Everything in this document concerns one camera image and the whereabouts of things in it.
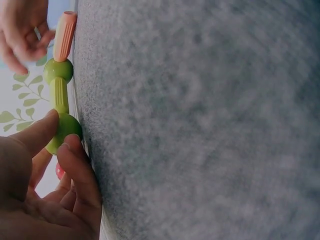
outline gray fabric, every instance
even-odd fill
[[[75,86],[120,240],[320,240],[318,0],[80,0]]]

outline green toy ball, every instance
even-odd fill
[[[50,82],[56,77],[63,78],[66,83],[69,83],[74,75],[74,66],[67,59],[66,61],[55,61],[53,58],[50,59],[43,70],[44,80],[50,85]]]
[[[64,143],[65,137],[70,134],[77,134],[82,140],[82,129],[80,123],[73,116],[67,113],[59,113],[59,126],[55,136],[45,147],[52,155],[57,154],[58,148]]]

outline leaf pattern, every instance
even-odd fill
[[[23,106],[25,106],[25,107],[30,107],[30,106],[36,104],[39,100],[40,100],[40,99],[35,99],[35,98],[34,98],[34,99],[24,100]]]
[[[18,90],[18,89],[20,89],[20,88],[22,88],[23,86],[22,85],[20,85],[20,84],[14,84],[13,86],[12,86],[12,90],[13,91],[16,91],[16,90]]]
[[[25,114],[27,114],[29,117],[32,117],[34,113],[35,113],[35,109],[33,107],[25,110]]]
[[[25,80],[29,77],[29,75],[30,75],[29,72],[26,75],[15,74],[15,75],[13,75],[13,79],[20,82],[20,83],[24,83]]]
[[[18,132],[20,132],[20,131],[26,129],[27,127],[29,127],[33,123],[34,123],[34,121],[27,121],[27,122],[19,123],[16,125],[16,130]]]
[[[21,118],[21,109],[20,109],[20,108],[17,108],[17,109],[16,109],[16,114],[18,114],[19,117]]]
[[[13,125],[15,125],[15,124],[11,123],[11,124],[5,125],[3,127],[3,131],[5,131],[5,132],[9,131],[12,128]]]
[[[0,123],[1,124],[4,124],[4,123],[9,123],[11,122],[12,120],[14,120],[15,117],[8,111],[3,111],[1,114],[0,114]]]
[[[41,75],[36,76],[36,77],[29,83],[29,85],[41,83],[42,80],[43,80],[43,77],[42,77]]]
[[[26,92],[24,92],[24,93],[20,93],[19,94],[19,96],[18,96],[18,98],[19,99],[24,99],[26,96],[28,96],[30,93],[26,93]]]
[[[44,86],[41,84],[38,86],[38,93],[41,96],[42,90],[44,89]]]
[[[36,66],[43,66],[46,64],[48,60],[48,56],[44,56],[40,60],[36,62]],[[17,94],[18,99],[23,101],[23,106],[26,107],[26,109],[23,108],[17,108],[15,110],[16,113],[12,114],[9,111],[3,111],[0,112],[0,124],[4,124],[3,131],[7,132],[10,129],[16,128],[16,131],[22,131],[23,129],[29,127],[31,124],[35,122],[36,119],[33,119],[33,116],[35,114],[35,108],[31,107],[35,105],[39,100],[43,100],[46,102],[49,102],[48,99],[43,98],[42,93],[45,88],[41,82],[43,82],[43,76],[38,75],[35,78],[33,78],[31,81],[28,80],[30,77],[30,73],[26,75],[19,75],[14,74],[13,79],[16,81],[12,84],[12,90],[18,91],[20,89],[23,89],[24,91],[19,92]],[[33,89],[31,85],[38,85],[37,90]]]
[[[36,65],[37,67],[43,66],[43,65],[46,64],[47,60],[48,60],[48,57],[47,57],[47,55],[45,55],[43,58],[39,59],[39,60],[35,63],[35,65]]]

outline plastic toy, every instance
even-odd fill
[[[77,14],[66,11],[59,20],[53,46],[53,59],[44,66],[43,77],[50,88],[50,103],[59,113],[59,126],[56,135],[46,146],[49,153],[56,155],[57,149],[69,134],[77,134],[82,139],[80,123],[69,114],[67,84],[74,75],[74,67],[68,60],[74,38]]]

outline orange connector piece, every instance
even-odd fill
[[[77,14],[74,11],[65,11],[59,20],[53,47],[53,58],[57,62],[67,60],[75,34]]]

